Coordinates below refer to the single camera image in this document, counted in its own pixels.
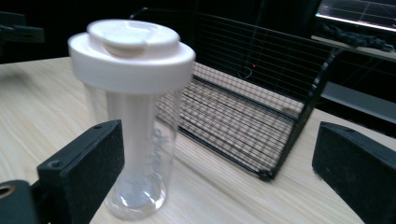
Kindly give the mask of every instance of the black block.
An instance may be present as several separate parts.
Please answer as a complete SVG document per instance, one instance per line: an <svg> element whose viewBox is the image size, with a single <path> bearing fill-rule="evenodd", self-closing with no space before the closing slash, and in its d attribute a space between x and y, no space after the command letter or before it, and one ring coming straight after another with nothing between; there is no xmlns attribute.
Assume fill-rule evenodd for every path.
<svg viewBox="0 0 396 224"><path fill-rule="evenodd" d="M37 167L39 186L53 201L51 223L89 223L123 165L120 120L90 128Z"/></svg>
<svg viewBox="0 0 396 224"><path fill-rule="evenodd" d="M12 180L0 183L0 223L41 223L28 182Z"/></svg>
<svg viewBox="0 0 396 224"><path fill-rule="evenodd" d="M365 223L396 223L395 151L321 122L312 166Z"/></svg>

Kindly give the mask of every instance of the wire basket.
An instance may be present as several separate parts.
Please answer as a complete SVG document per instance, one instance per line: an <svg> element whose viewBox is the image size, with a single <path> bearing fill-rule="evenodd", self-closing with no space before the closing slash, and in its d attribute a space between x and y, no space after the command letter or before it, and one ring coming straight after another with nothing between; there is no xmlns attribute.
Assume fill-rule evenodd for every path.
<svg viewBox="0 0 396 224"><path fill-rule="evenodd" d="M180 131L249 174L274 179L325 86L332 49L202 13L143 8L130 19L174 29L196 52Z"/></svg>

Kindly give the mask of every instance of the light wood tabletop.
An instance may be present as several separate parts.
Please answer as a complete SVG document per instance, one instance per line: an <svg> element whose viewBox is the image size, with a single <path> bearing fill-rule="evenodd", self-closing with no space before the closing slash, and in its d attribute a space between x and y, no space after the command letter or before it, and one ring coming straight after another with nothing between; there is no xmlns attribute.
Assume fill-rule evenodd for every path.
<svg viewBox="0 0 396 224"><path fill-rule="evenodd" d="M164 207L135 223L362 223L312 169L321 121L396 150L396 140L314 110L274 181L263 182L189 138L177 138ZM0 182L37 181L35 168L95 125L68 57L0 65ZM128 223L101 206L92 223Z"/></svg>

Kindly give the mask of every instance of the flip-top cap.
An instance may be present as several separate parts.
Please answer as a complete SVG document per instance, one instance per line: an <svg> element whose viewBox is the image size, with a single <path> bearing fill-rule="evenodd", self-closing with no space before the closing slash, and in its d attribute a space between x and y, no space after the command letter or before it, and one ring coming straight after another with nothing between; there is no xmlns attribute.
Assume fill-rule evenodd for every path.
<svg viewBox="0 0 396 224"><path fill-rule="evenodd" d="M159 24L132 20L94 21L68 40L75 76L105 91L154 94L191 81L194 51Z"/></svg>

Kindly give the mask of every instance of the clear plastic bottle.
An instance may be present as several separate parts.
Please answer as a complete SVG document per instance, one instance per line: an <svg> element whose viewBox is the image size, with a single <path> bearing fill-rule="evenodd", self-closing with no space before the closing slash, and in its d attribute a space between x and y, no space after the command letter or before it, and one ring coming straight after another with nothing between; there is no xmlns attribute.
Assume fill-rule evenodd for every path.
<svg viewBox="0 0 396 224"><path fill-rule="evenodd" d="M195 53L175 31L130 20L92 22L68 44L95 121L122 122L125 165L106 206L121 219L147 217L168 195L180 97Z"/></svg>

